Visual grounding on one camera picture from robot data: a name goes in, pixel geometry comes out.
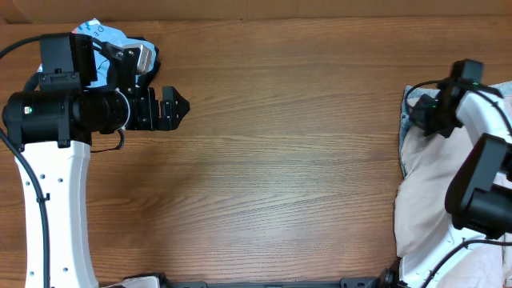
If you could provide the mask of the beige khaki shorts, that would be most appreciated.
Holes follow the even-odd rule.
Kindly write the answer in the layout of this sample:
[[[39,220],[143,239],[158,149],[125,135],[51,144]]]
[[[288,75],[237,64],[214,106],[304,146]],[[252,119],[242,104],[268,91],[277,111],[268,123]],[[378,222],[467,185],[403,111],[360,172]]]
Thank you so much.
[[[466,128],[455,129],[444,138],[424,137],[412,126],[400,151],[406,173],[395,199],[394,233],[397,256],[403,257],[421,242],[446,214],[446,191],[460,166],[473,149]],[[511,286],[511,248],[472,246],[467,255],[439,283],[440,287],[492,288]]]

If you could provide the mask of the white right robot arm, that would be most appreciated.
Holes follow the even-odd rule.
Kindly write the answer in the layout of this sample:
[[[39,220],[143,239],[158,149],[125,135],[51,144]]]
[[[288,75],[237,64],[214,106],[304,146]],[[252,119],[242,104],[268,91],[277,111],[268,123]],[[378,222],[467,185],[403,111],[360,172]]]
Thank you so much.
[[[405,88],[403,182],[394,206],[398,260],[380,287],[500,286],[511,259],[510,84],[482,83],[483,65]]]

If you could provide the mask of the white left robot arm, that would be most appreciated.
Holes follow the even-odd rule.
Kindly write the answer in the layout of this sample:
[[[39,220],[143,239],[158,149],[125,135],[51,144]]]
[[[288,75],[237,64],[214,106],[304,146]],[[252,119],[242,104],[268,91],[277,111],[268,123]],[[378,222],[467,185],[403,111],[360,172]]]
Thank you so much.
[[[28,287],[96,287],[86,216],[93,134],[178,128],[190,104],[172,86],[156,98],[158,49],[144,38],[34,37],[41,69],[2,111],[25,198]]]

